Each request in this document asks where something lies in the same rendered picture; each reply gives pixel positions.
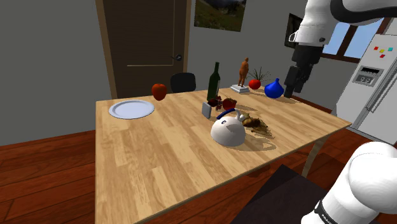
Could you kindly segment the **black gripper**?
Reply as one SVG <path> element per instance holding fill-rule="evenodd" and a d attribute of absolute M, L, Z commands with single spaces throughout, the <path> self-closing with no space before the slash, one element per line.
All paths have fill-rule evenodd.
<path fill-rule="evenodd" d="M 303 85 L 309 79 L 312 67 L 319 62 L 323 52 L 322 46 L 296 45 L 292 61 L 296 66 L 291 66 L 287 73 L 284 84 L 286 89 L 284 96 L 290 98 L 293 91 L 300 93 Z"/>

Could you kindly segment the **blue vase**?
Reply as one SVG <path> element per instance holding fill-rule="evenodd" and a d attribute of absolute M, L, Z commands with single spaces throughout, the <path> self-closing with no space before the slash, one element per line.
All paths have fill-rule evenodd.
<path fill-rule="evenodd" d="M 279 78 L 276 78 L 274 82 L 266 85 L 264 89 L 264 93 L 269 98 L 272 99 L 279 98 L 284 93 L 284 89 L 279 83 Z"/>

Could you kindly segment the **red pot with plant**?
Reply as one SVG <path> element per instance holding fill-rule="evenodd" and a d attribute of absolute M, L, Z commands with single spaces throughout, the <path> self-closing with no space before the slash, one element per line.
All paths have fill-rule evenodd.
<path fill-rule="evenodd" d="M 261 68 L 259 70 L 253 69 L 253 71 L 248 72 L 248 74 L 251 77 L 251 81 L 249 82 L 249 87 L 253 90 L 259 89 L 261 87 L 261 82 L 268 81 L 268 77 L 271 76 L 269 71 L 263 73 Z"/>

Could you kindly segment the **orange figure on white base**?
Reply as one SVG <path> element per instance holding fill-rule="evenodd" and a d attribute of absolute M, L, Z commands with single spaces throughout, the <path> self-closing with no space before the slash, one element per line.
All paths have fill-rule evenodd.
<path fill-rule="evenodd" d="M 246 57 L 244 59 L 244 61 L 241 64 L 241 67 L 239 69 L 239 80 L 238 80 L 238 84 L 236 85 L 232 85 L 230 88 L 232 90 L 234 90 L 235 92 L 238 93 L 245 93 L 245 92 L 249 92 L 249 88 L 247 86 L 245 86 L 244 82 L 246 80 L 246 76 L 248 74 L 249 71 L 249 58 Z"/>

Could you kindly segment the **brown crumpled leaf object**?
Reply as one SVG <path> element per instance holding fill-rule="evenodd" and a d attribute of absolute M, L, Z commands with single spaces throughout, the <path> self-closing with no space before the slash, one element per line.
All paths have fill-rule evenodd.
<path fill-rule="evenodd" d="M 244 119 L 242 120 L 243 126 L 252 128 L 251 132 L 262 134 L 264 136 L 271 136 L 272 133 L 268 125 L 259 118 L 252 118 L 249 113 L 242 114 Z"/>

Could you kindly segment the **white refrigerator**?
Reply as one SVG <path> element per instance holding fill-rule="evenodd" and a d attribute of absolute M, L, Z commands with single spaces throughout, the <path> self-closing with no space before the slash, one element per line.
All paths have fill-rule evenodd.
<path fill-rule="evenodd" d="M 397 143 L 397 18 L 373 36 L 331 113 L 357 134 Z"/>

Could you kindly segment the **dark red flower bunch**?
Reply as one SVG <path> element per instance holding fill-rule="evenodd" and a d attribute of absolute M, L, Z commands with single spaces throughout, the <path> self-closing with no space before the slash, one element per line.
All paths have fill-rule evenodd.
<path fill-rule="evenodd" d="M 220 96 L 210 99 L 207 103 L 210 105 L 210 107 L 215 107 L 216 110 L 219 110 L 223 107 L 223 101 Z"/>

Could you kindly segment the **dark green wine bottle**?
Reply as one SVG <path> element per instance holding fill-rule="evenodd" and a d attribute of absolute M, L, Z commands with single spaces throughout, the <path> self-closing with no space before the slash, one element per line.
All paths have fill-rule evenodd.
<path fill-rule="evenodd" d="M 215 63 L 214 72 L 209 78 L 209 86 L 207 89 L 207 101 L 214 99 L 218 96 L 220 75 L 218 73 L 219 62 Z"/>

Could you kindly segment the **black chair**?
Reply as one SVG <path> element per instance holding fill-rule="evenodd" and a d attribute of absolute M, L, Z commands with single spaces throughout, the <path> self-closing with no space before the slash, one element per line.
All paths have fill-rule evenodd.
<path fill-rule="evenodd" d="M 193 73 L 177 73 L 171 76 L 173 93 L 192 92 L 196 89 L 196 78 Z"/>

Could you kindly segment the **dark robot stand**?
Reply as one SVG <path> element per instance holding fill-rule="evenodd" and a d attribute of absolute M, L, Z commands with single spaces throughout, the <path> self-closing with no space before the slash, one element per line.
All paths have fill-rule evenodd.
<path fill-rule="evenodd" d="M 379 213 L 397 214 L 397 174 L 390 159 L 363 154 L 329 192 L 280 166 L 231 224 L 379 224 Z"/>

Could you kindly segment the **red apple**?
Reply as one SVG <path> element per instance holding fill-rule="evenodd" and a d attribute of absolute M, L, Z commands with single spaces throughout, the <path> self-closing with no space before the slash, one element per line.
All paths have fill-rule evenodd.
<path fill-rule="evenodd" d="M 156 83 L 152 86 L 151 93 L 156 100 L 161 101 L 167 95 L 167 87 L 164 84 Z"/>

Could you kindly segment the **light wooden table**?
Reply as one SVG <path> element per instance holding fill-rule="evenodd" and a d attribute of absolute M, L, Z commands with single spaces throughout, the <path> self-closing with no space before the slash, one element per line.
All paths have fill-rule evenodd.
<path fill-rule="evenodd" d="M 244 144 L 225 147 L 211 135 L 213 118 L 202 115 L 206 91 L 147 96 L 152 114 L 121 120 L 112 100 L 95 112 L 95 224 L 135 224 L 312 145 L 311 157 L 329 135 L 349 122 L 294 99 L 271 99 L 262 90 L 219 91 L 263 120 L 271 136 L 248 132 Z"/>

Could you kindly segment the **dark brown door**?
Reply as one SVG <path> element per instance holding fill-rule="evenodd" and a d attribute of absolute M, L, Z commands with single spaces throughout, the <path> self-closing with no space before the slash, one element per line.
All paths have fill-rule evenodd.
<path fill-rule="evenodd" d="M 95 0 L 114 99 L 151 95 L 187 70 L 192 0 Z"/>

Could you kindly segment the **white round plate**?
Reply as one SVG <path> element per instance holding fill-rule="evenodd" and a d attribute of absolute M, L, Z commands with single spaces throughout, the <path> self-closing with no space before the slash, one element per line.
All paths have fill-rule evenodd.
<path fill-rule="evenodd" d="M 148 116 L 154 110 L 154 105 L 148 101 L 126 100 L 112 105 L 109 114 L 115 118 L 132 120 Z"/>

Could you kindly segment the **dark framed wall picture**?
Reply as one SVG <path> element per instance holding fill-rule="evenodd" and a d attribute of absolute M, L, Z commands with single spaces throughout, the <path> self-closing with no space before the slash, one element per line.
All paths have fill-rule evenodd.
<path fill-rule="evenodd" d="M 296 32 L 299 29 L 300 23 L 302 22 L 302 18 L 290 13 L 288 17 L 288 24 L 286 28 L 286 35 L 285 35 L 285 40 L 284 40 L 284 45 L 290 48 L 295 48 L 297 43 L 291 42 L 289 40 L 289 37 L 291 34 Z"/>

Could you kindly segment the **window with brown frame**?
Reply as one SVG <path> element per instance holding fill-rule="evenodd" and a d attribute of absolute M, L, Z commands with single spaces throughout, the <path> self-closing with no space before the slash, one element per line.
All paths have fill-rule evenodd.
<path fill-rule="evenodd" d="M 323 58 L 358 63 L 375 34 L 385 34 L 393 18 L 382 18 L 369 25 L 338 23 L 330 42 L 321 54 Z"/>

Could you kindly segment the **landscape wall picture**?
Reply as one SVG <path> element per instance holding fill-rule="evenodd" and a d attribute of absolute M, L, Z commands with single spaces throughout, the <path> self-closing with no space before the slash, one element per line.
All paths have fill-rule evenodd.
<path fill-rule="evenodd" d="M 196 0 L 194 26 L 240 32 L 247 0 Z"/>

